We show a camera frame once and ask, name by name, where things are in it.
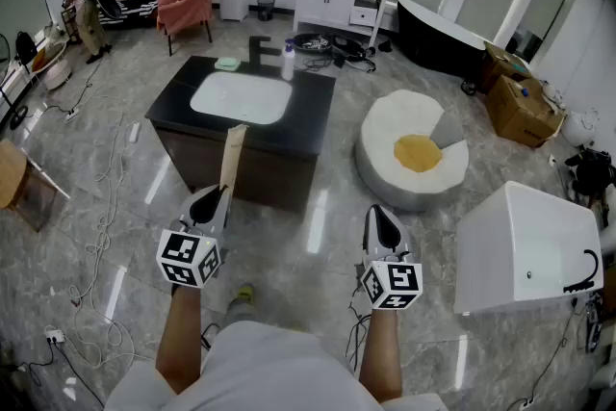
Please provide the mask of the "person's white shirt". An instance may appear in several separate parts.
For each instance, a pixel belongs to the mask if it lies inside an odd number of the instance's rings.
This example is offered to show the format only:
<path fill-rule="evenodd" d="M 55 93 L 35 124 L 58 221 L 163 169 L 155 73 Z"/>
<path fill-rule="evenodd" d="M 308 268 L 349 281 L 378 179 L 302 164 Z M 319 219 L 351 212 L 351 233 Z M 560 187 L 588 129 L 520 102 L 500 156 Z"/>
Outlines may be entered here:
<path fill-rule="evenodd" d="M 448 411 L 435 394 L 379 403 L 313 335 L 238 321 L 215 338 L 202 375 L 180 394 L 139 362 L 106 411 Z"/>

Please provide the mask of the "white box appliance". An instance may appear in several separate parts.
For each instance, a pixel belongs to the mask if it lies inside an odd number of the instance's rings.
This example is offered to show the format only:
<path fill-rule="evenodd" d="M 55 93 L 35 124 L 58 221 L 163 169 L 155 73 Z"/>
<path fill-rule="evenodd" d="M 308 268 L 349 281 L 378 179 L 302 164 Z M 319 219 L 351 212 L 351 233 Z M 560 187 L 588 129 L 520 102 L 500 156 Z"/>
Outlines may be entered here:
<path fill-rule="evenodd" d="M 512 312 L 554 305 L 603 288 L 603 259 L 593 212 L 514 181 L 466 214 L 456 227 L 457 314 Z M 592 273 L 595 285 L 563 293 Z"/>

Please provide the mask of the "spray bottle with blue top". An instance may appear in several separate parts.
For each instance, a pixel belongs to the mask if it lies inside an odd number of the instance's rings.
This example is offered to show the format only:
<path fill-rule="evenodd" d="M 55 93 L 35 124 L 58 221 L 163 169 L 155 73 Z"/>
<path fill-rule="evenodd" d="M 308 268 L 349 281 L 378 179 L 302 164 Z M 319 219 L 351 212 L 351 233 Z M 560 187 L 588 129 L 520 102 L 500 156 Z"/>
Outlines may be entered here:
<path fill-rule="evenodd" d="M 293 39 L 285 40 L 282 50 L 281 77 L 285 81 L 291 81 L 295 72 L 295 43 Z"/>

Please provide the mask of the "small cardboard box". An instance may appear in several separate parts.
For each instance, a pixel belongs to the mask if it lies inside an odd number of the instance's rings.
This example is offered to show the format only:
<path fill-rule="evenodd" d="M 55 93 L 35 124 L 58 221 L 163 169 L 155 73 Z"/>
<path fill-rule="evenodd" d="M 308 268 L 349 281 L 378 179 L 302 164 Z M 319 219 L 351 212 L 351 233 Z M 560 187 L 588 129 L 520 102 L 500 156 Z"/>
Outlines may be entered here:
<path fill-rule="evenodd" d="M 488 94 L 501 76 L 517 82 L 532 78 L 523 60 L 488 41 L 484 45 L 485 53 L 477 79 L 477 88 L 481 93 Z"/>

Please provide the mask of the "round white side table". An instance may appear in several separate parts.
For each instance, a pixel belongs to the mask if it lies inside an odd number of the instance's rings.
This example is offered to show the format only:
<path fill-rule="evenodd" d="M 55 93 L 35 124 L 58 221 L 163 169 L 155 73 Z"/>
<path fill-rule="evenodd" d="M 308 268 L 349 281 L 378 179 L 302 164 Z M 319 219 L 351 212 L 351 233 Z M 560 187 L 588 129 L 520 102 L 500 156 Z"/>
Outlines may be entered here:
<path fill-rule="evenodd" d="M 66 42 L 41 48 L 32 61 L 31 72 L 48 90 L 62 86 L 71 76 L 71 65 L 65 58 Z"/>

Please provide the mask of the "black tub faucet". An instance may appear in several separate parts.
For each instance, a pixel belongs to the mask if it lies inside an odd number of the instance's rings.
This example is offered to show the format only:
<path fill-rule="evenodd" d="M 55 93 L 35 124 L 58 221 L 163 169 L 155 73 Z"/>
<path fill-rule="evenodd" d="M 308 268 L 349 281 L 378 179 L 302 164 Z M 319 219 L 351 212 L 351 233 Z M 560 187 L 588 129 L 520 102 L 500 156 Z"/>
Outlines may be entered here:
<path fill-rule="evenodd" d="M 594 277 L 597 274 L 598 268 L 599 268 L 599 258 L 597 256 L 597 254 L 591 250 L 591 249 L 584 249 L 583 250 L 584 254 L 588 254 L 590 255 L 593 259 L 594 259 L 594 268 L 591 274 L 589 274 L 587 277 L 585 277 L 583 280 L 574 283 L 572 285 L 568 285 L 565 286 L 563 288 L 563 293 L 564 294 L 568 294 L 568 293 L 576 293 L 576 292 L 580 292 L 580 291 L 584 291 L 584 290 L 589 290 L 591 288 L 594 287 L 595 285 L 595 281 L 594 281 Z"/>

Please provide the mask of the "large cardboard box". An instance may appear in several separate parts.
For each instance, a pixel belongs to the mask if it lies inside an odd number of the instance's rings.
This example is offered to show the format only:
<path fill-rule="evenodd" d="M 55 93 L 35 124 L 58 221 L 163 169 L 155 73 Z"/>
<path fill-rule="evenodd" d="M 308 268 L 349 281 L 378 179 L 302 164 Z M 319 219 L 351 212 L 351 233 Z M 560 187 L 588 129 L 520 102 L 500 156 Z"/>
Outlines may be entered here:
<path fill-rule="evenodd" d="M 499 137 L 531 148 L 556 135 L 565 118 L 562 110 L 546 101 L 540 81 L 518 82 L 504 75 L 487 94 L 486 108 Z"/>

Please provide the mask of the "white egg-shaped floor cushion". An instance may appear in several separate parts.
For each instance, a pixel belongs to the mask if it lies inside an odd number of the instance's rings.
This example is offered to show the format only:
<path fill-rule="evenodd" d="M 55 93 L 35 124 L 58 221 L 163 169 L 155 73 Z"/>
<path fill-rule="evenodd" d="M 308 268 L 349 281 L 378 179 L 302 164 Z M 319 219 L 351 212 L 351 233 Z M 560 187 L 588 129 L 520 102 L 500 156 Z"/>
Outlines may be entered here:
<path fill-rule="evenodd" d="M 425 94 L 396 90 L 376 99 L 361 124 L 355 163 L 391 207 L 422 213 L 461 187 L 469 147 L 455 115 Z"/>

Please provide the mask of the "person's right forearm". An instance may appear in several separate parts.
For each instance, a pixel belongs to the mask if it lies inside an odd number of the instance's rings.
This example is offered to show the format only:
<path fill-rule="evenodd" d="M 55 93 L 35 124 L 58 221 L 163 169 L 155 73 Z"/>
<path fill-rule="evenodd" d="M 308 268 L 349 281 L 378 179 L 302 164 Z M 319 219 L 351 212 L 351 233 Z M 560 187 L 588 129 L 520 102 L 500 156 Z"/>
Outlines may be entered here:
<path fill-rule="evenodd" d="M 380 403 L 401 397 L 397 311 L 372 311 L 359 381 Z"/>

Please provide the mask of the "open black case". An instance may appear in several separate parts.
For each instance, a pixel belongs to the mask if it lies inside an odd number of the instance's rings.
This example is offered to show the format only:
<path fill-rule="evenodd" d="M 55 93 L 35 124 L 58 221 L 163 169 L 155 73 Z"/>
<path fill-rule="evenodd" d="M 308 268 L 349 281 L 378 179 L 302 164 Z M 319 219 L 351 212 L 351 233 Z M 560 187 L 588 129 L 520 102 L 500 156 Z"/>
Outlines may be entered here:
<path fill-rule="evenodd" d="M 295 49 L 311 54 L 333 55 L 360 60 L 365 56 L 363 46 L 353 39 L 328 34 L 298 34 L 293 37 Z"/>

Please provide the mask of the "black bathtub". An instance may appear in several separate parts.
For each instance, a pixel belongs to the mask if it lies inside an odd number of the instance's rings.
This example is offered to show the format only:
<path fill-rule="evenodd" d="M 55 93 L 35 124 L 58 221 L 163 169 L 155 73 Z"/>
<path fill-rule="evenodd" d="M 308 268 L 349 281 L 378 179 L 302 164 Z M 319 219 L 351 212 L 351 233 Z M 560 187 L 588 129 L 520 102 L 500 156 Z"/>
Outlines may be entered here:
<path fill-rule="evenodd" d="M 478 68 L 484 38 L 411 0 L 397 0 L 398 46 L 417 65 L 458 77 Z"/>

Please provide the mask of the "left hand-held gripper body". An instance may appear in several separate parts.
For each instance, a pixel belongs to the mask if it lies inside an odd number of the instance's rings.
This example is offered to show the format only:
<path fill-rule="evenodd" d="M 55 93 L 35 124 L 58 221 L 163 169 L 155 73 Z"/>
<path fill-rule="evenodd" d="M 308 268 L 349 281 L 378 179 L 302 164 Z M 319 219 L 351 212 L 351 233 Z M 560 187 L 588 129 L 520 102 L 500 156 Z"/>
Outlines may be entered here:
<path fill-rule="evenodd" d="M 175 219 L 164 229 L 156 254 L 164 278 L 174 284 L 202 289 L 223 265 L 225 220 L 189 225 Z"/>

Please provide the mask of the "person's shoe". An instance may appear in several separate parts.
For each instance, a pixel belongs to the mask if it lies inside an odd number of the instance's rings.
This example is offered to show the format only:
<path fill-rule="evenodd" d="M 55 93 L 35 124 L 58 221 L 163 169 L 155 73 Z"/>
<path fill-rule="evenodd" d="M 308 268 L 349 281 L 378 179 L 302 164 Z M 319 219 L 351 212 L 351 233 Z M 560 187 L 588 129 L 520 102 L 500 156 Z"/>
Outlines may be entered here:
<path fill-rule="evenodd" d="M 228 304 L 224 324 L 228 326 L 238 321 L 254 321 L 256 316 L 254 287 L 249 283 L 242 284 L 234 299 Z"/>

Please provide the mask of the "black backpack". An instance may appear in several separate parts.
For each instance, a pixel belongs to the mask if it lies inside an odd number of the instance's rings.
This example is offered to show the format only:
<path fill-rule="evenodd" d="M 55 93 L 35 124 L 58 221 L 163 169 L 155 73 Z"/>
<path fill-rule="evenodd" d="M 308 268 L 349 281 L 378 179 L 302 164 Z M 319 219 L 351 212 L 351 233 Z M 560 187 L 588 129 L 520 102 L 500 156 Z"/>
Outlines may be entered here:
<path fill-rule="evenodd" d="M 32 37 L 25 32 L 18 32 L 15 39 L 16 57 L 23 65 L 27 65 L 37 55 L 37 46 Z"/>

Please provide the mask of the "person's left forearm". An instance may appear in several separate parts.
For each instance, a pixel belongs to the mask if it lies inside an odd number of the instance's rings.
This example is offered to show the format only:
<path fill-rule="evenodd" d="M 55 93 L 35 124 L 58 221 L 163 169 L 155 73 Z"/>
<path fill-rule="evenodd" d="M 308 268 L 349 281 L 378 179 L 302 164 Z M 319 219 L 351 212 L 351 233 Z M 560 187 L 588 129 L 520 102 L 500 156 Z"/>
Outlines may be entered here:
<path fill-rule="evenodd" d="M 155 368 L 176 394 L 200 376 L 200 291 L 180 286 L 171 299 Z"/>

